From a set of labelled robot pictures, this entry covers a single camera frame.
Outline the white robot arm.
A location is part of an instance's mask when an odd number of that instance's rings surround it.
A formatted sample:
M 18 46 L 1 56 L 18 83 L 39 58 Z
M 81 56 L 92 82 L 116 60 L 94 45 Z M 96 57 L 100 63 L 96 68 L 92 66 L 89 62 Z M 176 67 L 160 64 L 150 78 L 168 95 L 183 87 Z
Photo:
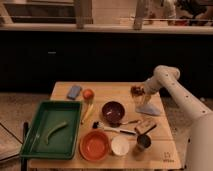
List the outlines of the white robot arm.
M 157 66 L 153 76 L 142 84 L 142 95 L 136 103 L 136 111 L 154 111 L 150 97 L 165 88 L 179 108 L 193 120 L 186 150 L 185 171 L 213 171 L 213 110 L 184 88 L 178 82 L 179 77 L 178 68 Z

